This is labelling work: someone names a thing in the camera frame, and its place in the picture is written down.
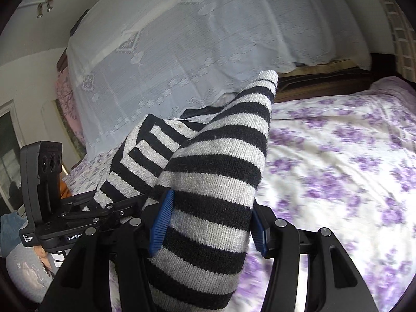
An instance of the striped knit sleeve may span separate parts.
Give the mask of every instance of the striped knit sleeve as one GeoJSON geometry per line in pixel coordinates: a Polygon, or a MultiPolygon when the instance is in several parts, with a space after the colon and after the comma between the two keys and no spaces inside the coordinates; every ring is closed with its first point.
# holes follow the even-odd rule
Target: striped knit sleeve
{"type": "Polygon", "coordinates": [[[171,187],[175,207],[162,249],[146,263],[159,310],[222,310],[236,290],[277,79],[261,72],[161,172],[151,198],[171,187]]]}

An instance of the ceiling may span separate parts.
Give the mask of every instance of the ceiling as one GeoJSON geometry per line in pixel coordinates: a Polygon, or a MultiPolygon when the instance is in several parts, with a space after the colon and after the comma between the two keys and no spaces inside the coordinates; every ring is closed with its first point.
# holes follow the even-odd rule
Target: ceiling
{"type": "Polygon", "coordinates": [[[37,18],[37,5],[16,9],[0,35],[0,66],[26,55],[66,47],[69,31],[99,0],[54,0],[37,18]]]}

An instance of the striped sweater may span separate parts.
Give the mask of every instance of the striped sweater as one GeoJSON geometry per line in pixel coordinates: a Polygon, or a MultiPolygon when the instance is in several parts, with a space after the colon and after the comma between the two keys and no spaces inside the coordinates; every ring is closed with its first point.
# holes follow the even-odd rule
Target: striped sweater
{"type": "Polygon", "coordinates": [[[90,209],[140,193],[148,205],[175,191],[163,246],[146,264],[160,311],[222,310],[236,290],[277,78],[261,72],[207,125],[147,115],[101,179],[90,209]]]}

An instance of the pink cloth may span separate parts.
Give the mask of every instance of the pink cloth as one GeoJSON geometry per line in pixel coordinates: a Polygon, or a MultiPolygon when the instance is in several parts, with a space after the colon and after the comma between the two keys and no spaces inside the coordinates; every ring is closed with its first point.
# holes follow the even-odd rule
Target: pink cloth
{"type": "Polygon", "coordinates": [[[78,110],[76,109],[76,103],[74,94],[72,92],[71,81],[69,79],[68,68],[65,68],[58,75],[58,80],[55,82],[55,91],[58,96],[58,101],[61,105],[65,119],[74,132],[75,136],[80,142],[85,145],[84,134],[82,132],[82,126],[78,110]]]}

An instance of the purple floral bedsheet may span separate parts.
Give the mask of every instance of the purple floral bedsheet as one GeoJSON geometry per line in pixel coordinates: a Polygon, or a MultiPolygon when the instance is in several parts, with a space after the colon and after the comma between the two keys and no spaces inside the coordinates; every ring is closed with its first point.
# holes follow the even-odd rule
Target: purple floral bedsheet
{"type": "MultiPolygon", "coordinates": [[[[273,105],[267,167],[256,199],[296,227],[334,231],[380,312],[416,273],[416,92],[397,78],[370,90],[273,105]]],[[[114,151],[66,179],[93,190],[114,151]]],[[[225,311],[261,309],[271,260],[249,243],[240,284],[225,311]]],[[[307,260],[300,262],[297,311],[304,311],[307,260]]],[[[112,276],[113,310],[120,311],[112,276]]]]}

